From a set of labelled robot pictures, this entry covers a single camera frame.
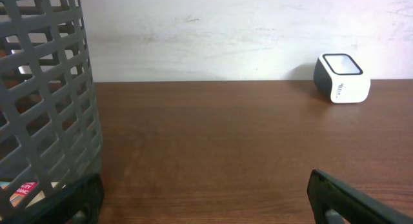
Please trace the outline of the grey plastic lattice basket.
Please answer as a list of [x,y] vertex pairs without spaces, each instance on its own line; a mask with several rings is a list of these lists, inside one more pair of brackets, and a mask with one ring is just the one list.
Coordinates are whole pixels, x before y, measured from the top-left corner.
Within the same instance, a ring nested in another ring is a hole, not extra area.
[[1,0],[1,221],[99,173],[102,148],[81,0]]

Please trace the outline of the cream wet wipes pack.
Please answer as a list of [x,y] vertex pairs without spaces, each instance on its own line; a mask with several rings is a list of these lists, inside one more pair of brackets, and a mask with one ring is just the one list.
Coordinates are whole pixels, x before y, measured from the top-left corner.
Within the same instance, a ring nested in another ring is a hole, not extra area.
[[[12,196],[10,196],[10,203],[13,207],[18,206],[20,202],[37,186],[38,182],[26,182],[23,183]],[[41,201],[45,198],[45,194],[43,191],[39,192],[27,205],[27,207]]]

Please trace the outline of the white barcode scanner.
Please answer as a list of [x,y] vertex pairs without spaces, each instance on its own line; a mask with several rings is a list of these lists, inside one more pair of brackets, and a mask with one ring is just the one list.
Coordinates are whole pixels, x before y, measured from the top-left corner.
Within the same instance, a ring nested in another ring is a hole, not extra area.
[[336,104],[363,102],[371,86],[370,76],[344,53],[321,54],[313,81],[316,88]]

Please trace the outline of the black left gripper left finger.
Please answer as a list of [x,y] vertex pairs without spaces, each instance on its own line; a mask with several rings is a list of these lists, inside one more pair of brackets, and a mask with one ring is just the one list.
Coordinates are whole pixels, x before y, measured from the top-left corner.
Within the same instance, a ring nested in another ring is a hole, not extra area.
[[53,196],[5,218],[6,224],[86,223],[96,224],[105,198],[99,174],[87,175]]

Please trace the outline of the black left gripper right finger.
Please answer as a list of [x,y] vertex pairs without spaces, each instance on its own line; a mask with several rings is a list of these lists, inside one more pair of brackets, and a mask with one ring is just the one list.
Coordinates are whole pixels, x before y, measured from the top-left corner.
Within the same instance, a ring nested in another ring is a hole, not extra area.
[[307,195],[316,224],[412,223],[412,218],[319,169],[311,171]]

